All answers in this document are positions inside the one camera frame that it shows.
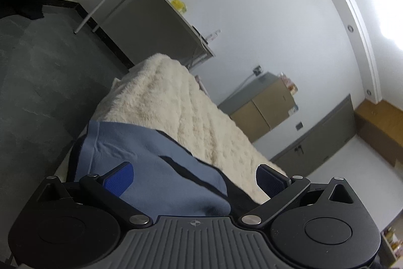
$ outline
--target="electrical socket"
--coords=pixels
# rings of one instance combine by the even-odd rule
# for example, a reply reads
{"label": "electrical socket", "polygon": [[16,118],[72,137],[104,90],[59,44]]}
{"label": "electrical socket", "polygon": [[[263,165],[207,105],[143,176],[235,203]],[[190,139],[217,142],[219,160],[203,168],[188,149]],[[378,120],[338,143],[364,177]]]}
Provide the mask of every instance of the electrical socket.
{"label": "electrical socket", "polygon": [[255,74],[255,76],[259,76],[263,73],[263,69],[260,65],[258,65],[256,68],[253,69],[253,73]]}

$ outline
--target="fluffy cream blanket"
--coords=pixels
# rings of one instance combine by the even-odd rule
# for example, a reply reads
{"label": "fluffy cream blanket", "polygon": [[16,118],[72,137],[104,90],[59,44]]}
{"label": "fluffy cream blanket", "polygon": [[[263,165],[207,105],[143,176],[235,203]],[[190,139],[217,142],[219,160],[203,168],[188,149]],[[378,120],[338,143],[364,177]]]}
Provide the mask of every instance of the fluffy cream blanket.
{"label": "fluffy cream blanket", "polygon": [[256,184],[259,164],[283,172],[253,147],[188,70],[166,55],[153,55],[116,80],[93,119],[164,131],[196,158],[222,170],[258,203],[269,199]]}

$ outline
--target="black circular motor housing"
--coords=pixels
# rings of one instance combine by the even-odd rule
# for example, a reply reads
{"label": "black circular motor housing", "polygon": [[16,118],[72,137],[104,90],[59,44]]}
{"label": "black circular motor housing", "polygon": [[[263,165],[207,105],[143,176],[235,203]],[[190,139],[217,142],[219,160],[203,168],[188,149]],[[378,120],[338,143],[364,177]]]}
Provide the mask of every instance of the black circular motor housing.
{"label": "black circular motor housing", "polygon": [[280,214],[270,238],[287,262],[313,269],[350,269],[370,264],[380,245],[372,218],[357,199],[319,198]]}
{"label": "black circular motor housing", "polygon": [[120,227],[109,213],[59,202],[21,212],[9,233],[17,263],[32,268],[78,268],[108,255],[120,238]]}

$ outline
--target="gray door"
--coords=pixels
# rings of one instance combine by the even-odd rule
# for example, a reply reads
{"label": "gray door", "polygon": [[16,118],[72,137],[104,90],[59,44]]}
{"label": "gray door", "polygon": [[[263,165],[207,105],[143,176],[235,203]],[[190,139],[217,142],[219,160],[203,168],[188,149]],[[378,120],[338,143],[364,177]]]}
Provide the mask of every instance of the gray door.
{"label": "gray door", "polygon": [[354,109],[348,96],[321,122],[272,161],[288,176],[307,176],[355,134]]}

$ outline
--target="desk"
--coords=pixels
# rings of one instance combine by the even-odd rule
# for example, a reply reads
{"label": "desk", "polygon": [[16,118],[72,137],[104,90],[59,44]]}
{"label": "desk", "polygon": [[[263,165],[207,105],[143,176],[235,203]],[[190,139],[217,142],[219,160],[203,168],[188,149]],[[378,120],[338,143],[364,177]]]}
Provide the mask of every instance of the desk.
{"label": "desk", "polygon": [[[85,23],[92,17],[92,15],[101,7],[101,5],[105,2],[106,0],[101,0],[96,7],[93,8],[91,12],[83,19],[81,24],[74,30],[74,33],[78,33],[80,29],[85,25]],[[120,6],[122,5],[126,0],[122,0],[115,6],[107,15],[106,17],[102,20],[102,23],[105,22],[109,16]],[[196,48],[193,51],[193,55],[191,55],[191,59],[188,63],[185,64],[185,66],[190,69],[207,59],[211,58],[214,56],[214,53],[212,50],[209,48],[207,43],[202,39],[200,34],[187,22],[187,20],[172,6],[169,0],[164,0],[168,8],[170,9],[173,17],[178,20],[184,30],[194,39],[196,43]]]}

